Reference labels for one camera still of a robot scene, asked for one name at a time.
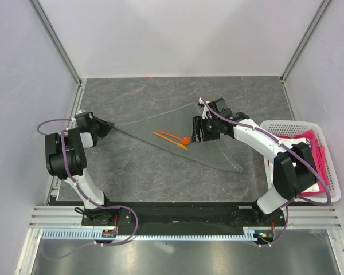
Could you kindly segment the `orange plastic knife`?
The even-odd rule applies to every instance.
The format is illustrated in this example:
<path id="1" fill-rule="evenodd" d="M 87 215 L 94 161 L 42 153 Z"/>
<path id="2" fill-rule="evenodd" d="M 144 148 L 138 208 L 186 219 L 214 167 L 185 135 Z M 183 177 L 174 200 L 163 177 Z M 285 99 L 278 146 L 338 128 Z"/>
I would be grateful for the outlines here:
<path id="1" fill-rule="evenodd" d="M 178 147 L 180 147 L 180 148 L 182 148 L 184 150 L 187 150 L 187 147 L 184 144 L 182 144 L 182 143 L 175 142 L 175 141 L 173 141 L 173 140 L 167 138 L 166 136 L 163 136 L 163 135 L 161 135 L 161 134 L 159 134 L 157 132 L 153 132 L 153 134 L 159 136 L 160 138 L 162 138 L 164 140 L 167 140 L 168 142 L 173 143 L 174 145 L 176 145 L 176 146 L 178 146 Z"/>

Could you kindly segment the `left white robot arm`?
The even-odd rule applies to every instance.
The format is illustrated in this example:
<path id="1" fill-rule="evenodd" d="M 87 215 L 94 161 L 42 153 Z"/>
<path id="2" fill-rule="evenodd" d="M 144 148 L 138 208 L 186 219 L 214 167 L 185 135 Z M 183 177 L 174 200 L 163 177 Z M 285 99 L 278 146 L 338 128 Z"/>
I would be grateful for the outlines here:
<path id="1" fill-rule="evenodd" d="M 101 225 L 109 225 L 114 220 L 114 211 L 107 205 L 107 196 L 96 187 L 87 172 L 85 150 L 95 147 L 100 138 L 106 137 L 114 123 L 96 117 L 93 112 L 80 112 L 68 122 L 74 122 L 74 128 L 66 128 L 60 133 L 45 134 L 40 128 L 55 119 L 45 121 L 37 127 L 37 132 L 45 137 L 46 169 L 69 184 L 82 199 L 86 211 L 95 211 L 95 219 Z"/>

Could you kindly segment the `grey cloth napkin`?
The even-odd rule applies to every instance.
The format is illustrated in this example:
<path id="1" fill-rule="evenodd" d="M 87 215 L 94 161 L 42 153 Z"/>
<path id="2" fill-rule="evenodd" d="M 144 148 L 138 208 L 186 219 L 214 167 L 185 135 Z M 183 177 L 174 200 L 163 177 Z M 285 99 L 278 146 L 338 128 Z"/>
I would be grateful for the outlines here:
<path id="1" fill-rule="evenodd" d="M 190 139 L 189 144 L 178 145 L 182 139 L 191 138 L 193 117 L 200 114 L 197 104 L 189 103 L 131 122 L 116 123 L 116 128 L 146 143 L 208 167 L 244 174 L 244 169 L 229 154 L 222 140 L 199 142 L 197 139 Z"/>

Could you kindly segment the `orange plastic spoon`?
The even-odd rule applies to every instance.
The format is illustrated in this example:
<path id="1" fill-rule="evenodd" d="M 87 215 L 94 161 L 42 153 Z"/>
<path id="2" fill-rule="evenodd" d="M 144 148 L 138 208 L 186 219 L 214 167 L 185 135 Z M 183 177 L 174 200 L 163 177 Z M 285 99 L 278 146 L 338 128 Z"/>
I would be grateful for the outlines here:
<path id="1" fill-rule="evenodd" d="M 164 135 L 166 135 L 166 136 L 170 136 L 170 137 L 172 137 L 172 138 L 175 138 L 175 139 L 179 140 L 179 141 L 180 141 L 182 144 L 184 144 L 184 145 L 188 145 L 188 144 L 191 143 L 190 137 L 187 137 L 187 136 L 185 136 L 185 137 L 179 137 L 179 136 L 175 136 L 175 135 L 173 135 L 173 134 L 171 134 L 171 133 L 168 133 L 168 132 L 165 132 L 165 131 L 162 131 L 162 130 L 158 130 L 158 132 L 159 132 L 159 133 L 162 133 L 162 134 L 164 134 Z"/>

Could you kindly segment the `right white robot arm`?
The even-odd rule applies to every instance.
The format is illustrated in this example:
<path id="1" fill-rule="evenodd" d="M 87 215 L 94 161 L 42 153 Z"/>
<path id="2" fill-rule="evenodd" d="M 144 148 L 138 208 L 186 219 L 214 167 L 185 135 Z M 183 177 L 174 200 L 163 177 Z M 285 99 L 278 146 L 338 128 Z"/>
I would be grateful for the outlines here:
<path id="1" fill-rule="evenodd" d="M 273 165 L 273 187 L 257 201 L 251 211 L 252 221 L 265 225 L 272 212 L 296 198 L 317 183 L 316 167 L 310 146 L 283 140 L 257 125 L 242 112 L 233 113 L 223 98 L 215 101 L 199 99 L 201 116 L 193 117 L 194 142 L 217 140 L 221 135 L 253 148 Z"/>

